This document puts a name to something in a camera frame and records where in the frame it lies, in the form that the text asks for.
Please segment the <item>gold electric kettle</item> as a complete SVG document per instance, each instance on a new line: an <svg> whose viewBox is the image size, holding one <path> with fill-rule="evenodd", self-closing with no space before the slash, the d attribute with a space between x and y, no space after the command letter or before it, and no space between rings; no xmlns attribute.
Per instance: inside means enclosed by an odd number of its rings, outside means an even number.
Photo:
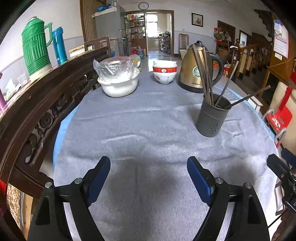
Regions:
<svg viewBox="0 0 296 241"><path fill-rule="evenodd" d="M223 75L224 64L218 55L208 51L202 41L197 41L189 46L182 59L179 86L190 92L203 93L206 69L211 85L215 85Z"/></svg>

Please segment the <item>red plastic chair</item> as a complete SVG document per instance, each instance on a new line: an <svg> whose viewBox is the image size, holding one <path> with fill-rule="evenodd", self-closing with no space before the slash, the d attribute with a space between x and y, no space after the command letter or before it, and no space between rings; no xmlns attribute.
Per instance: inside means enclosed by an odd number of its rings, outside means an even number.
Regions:
<svg viewBox="0 0 296 241"><path fill-rule="evenodd" d="M277 84L269 109L262 119L275 132L274 143L277 148L283 141L287 142L287 138L284 140L285 135L292 132L288 126L295 126L295 72L291 73L288 84L281 81Z"/></svg>

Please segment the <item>grey refrigerator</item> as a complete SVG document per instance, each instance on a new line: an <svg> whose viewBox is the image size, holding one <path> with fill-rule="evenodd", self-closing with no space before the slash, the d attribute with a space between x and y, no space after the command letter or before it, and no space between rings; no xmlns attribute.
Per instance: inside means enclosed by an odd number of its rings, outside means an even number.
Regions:
<svg viewBox="0 0 296 241"><path fill-rule="evenodd" d="M96 23L97 37L109 36L117 40L120 56L130 55L130 40L125 9L121 6L113 6L104 11L92 15Z"/></svg>

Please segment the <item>dark metal chopstick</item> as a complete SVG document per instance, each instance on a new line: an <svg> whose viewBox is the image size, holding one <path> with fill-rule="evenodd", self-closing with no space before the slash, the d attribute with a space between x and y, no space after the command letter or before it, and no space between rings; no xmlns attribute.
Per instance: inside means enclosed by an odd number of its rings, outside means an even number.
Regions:
<svg viewBox="0 0 296 241"><path fill-rule="evenodd" d="M209 68L207 65L207 58L206 58L206 51L205 47L201 46L199 50L199 60L201 65L201 77L202 77L202 84L204 89L204 94L207 102L212 105L213 104L213 96L211 90L211 82L209 79Z"/></svg>
<svg viewBox="0 0 296 241"><path fill-rule="evenodd" d="M203 92L204 92L204 95L205 95L205 99L208 103L209 102L209 99L208 99L208 89L207 89L207 78L206 78L206 73L205 73L205 69L204 69L204 65L202 64L201 62L201 59L199 57L199 53L195 47L195 44L192 46L193 48L193 52L194 52L194 56L195 56L195 59L196 59L196 63L197 63L197 66L199 68L199 72L200 72L200 78L201 78L201 82L202 82L202 86L203 86Z"/></svg>
<svg viewBox="0 0 296 241"><path fill-rule="evenodd" d="M208 89L208 99L211 105L213 105L213 93L212 93L212 85L211 85L211 79L209 75L209 68L208 68L208 62L207 62L207 54L205 47L203 46L203 55L204 55L204 61L205 61L205 72L206 72L206 78L207 78L207 89Z"/></svg>

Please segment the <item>dark carved wooden chair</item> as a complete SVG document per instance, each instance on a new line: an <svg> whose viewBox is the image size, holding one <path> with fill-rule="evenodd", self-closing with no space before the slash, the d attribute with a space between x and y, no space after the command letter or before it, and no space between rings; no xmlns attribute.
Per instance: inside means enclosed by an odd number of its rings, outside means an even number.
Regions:
<svg viewBox="0 0 296 241"><path fill-rule="evenodd" d="M30 84L1 117L1 180L39 199L52 178L40 172L61 121L95 89L93 60L110 46L93 47Z"/></svg>

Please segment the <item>blue thermos bottle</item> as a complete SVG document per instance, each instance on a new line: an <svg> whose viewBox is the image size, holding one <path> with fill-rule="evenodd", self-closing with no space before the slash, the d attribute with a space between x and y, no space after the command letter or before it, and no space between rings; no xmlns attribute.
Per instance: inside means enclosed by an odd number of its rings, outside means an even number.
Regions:
<svg viewBox="0 0 296 241"><path fill-rule="evenodd" d="M55 56L57 60L57 64L61 65L64 62L67 61L67 54L63 39L63 29L62 27L58 27L52 32L52 38L53 38L53 47L55 51Z"/></svg>

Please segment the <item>chopstick in holder leaning right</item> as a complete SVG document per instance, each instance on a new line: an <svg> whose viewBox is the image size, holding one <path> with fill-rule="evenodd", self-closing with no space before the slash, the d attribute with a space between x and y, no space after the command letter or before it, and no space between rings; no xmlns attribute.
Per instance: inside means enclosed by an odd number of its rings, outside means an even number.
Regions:
<svg viewBox="0 0 296 241"><path fill-rule="evenodd" d="M228 80L227 80L227 82L226 82L226 84L225 84L225 86L224 86L224 89L222 90L221 94L219 95L217 101L216 101L215 104L214 104L215 107L218 106L219 101L222 99L223 94L224 94L224 92L226 91L226 89L227 89L227 87L228 87L230 81L232 80L232 77L233 77L233 75L235 74L238 65L239 65L239 61L236 61L235 66L234 66L234 68L233 68L233 71L232 71L230 77L228 78Z"/></svg>

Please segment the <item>chopstick in holder far right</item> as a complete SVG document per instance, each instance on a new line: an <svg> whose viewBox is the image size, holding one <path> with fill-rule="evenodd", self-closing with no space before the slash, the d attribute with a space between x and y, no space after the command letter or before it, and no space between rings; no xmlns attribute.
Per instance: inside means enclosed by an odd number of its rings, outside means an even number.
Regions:
<svg viewBox="0 0 296 241"><path fill-rule="evenodd" d="M260 94L260 93L262 93L262 92L264 92L264 91L266 91L266 90L268 90L268 89L270 89L270 88L271 88L271 86L270 86L270 85L267 85L266 87L264 87L264 88L258 90L257 92L255 92L255 93L253 93L253 94L249 94L248 96L246 96L246 97L244 97L244 98L242 98L242 99L240 99L240 100L238 100L238 101L236 101L236 102L233 102L233 103L229 104L229 105L226 106L224 109L230 109L230 108L232 108L233 106L235 106L235 105L237 105L237 104L239 104L239 103L241 103L241 102L243 102L243 101L245 101L245 100L248 100L248 99L250 99L251 97L254 97L254 96L256 96L256 95L258 95L258 94Z"/></svg>

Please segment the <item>grey perforated utensil holder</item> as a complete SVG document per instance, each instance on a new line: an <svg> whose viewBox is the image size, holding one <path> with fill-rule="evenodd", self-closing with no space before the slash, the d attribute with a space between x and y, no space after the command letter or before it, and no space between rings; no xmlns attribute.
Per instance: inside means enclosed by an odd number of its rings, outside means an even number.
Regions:
<svg viewBox="0 0 296 241"><path fill-rule="evenodd" d="M225 97L222 97L217 104L209 104L205 97L196 122L196 128L201 135L205 137L215 137L218 135L221 126L231 108L227 108L231 103Z"/></svg>

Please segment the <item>green thermos flask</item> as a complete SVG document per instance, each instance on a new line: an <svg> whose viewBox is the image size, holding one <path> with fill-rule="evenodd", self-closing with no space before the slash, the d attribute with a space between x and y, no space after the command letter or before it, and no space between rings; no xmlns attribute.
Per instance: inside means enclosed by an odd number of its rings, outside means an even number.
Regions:
<svg viewBox="0 0 296 241"><path fill-rule="evenodd" d="M48 46L52 42L52 25L36 16L29 19L22 32L23 56L29 75L51 66Z"/></svg>

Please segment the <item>framed wall picture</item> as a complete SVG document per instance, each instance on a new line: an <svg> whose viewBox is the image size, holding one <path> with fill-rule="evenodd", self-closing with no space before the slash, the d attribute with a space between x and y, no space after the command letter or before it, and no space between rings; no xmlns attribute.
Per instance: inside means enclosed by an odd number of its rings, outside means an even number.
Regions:
<svg viewBox="0 0 296 241"><path fill-rule="evenodd" d="M203 15L192 13L192 25L197 27L203 27Z"/></svg>

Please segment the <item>grey tablecloth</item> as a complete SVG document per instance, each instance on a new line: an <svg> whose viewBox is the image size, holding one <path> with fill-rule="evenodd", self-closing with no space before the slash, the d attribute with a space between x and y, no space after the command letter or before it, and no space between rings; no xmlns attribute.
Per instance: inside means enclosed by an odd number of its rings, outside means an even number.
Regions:
<svg viewBox="0 0 296 241"><path fill-rule="evenodd" d="M67 185L102 156L110 159L107 180L90 206L105 240L192 240L208 206L187 172L191 156L229 184L249 182L266 221L274 220L277 177L266 160L277 150L265 124L240 103L217 136L205 137L195 126L202 100L142 72L128 96L111 98L97 89L80 102L55 147L54 183Z"/></svg>

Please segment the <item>white basin with plastic bag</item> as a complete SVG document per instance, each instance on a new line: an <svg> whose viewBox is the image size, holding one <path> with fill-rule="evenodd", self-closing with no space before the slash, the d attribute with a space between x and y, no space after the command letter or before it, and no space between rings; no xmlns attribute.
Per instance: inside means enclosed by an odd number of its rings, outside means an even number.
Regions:
<svg viewBox="0 0 296 241"><path fill-rule="evenodd" d="M93 60L93 68L98 75L98 83L104 93L110 97L124 97L133 93L138 85L140 68L134 66L127 56Z"/></svg>

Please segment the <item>round wall clock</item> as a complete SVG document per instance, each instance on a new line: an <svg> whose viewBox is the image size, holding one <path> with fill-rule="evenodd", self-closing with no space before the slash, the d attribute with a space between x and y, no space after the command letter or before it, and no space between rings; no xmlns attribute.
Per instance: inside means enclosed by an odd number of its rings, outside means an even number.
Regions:
<svg viewBox="0 0 296 241"><path fill-rule="evenodd" d="M141 2L141 3L138 4L138 8L140 10L144 10L145 11L145 10L147 10L149 8L149 4L147 2L145 2L145 1L143 1L143 2Z"/></svg>

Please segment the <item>red white stacked bowls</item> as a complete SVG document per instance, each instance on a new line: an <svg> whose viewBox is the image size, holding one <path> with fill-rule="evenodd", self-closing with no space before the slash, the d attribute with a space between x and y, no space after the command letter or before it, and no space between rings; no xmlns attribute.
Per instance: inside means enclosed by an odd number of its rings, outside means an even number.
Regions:
<svg viewBox="0 0 296 241"><path fill-rule="evenodd" d="M169 60L155 60L152 66L156 81L161 84L171 83L177 74L177 62Z"/></svg>

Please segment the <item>wall calendar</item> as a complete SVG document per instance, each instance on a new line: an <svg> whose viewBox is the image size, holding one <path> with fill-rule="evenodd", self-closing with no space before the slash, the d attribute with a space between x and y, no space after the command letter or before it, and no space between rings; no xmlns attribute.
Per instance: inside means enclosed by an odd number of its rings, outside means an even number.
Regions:
<svg viewBox="0 0 296 241"><path fill-rule="evenodd" d="M274 20L273 51L288 58L288 31L280 20Z"/></svg>

